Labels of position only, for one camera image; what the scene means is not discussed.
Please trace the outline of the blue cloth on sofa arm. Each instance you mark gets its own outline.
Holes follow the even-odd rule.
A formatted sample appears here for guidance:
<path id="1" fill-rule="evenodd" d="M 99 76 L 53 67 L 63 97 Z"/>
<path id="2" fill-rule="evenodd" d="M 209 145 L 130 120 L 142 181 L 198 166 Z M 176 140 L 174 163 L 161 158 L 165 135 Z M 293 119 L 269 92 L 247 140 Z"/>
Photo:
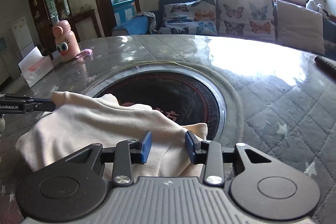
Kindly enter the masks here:
<path id="1" fill-rule="evenodd" d="M 139 12 L 130 20 L 112 30 L 112 36 L 157 34 L 156 16 L 153 12 Z"/>

